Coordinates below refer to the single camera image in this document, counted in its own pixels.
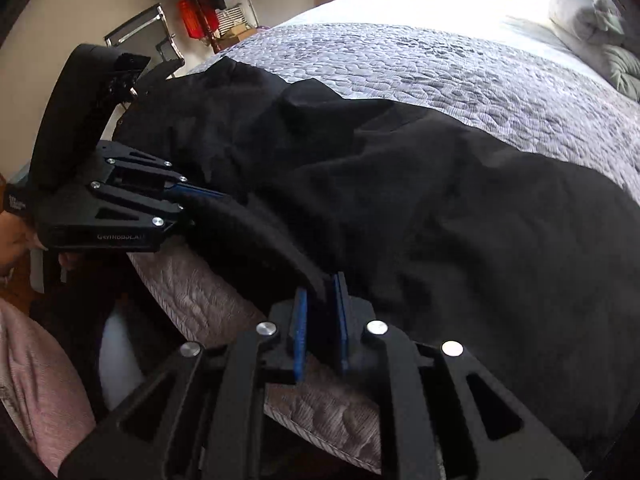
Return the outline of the person's left hand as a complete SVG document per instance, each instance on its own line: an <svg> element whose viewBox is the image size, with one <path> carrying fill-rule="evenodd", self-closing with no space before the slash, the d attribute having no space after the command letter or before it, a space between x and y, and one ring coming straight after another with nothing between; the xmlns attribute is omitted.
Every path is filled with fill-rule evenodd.
<svg viewBox="0 0 640 480"><path fill-rule="evenodd" d="M32 249L46 248L36 231L21 217L2 211L0 216L0 270L7 278L18 260Z"/></svg>

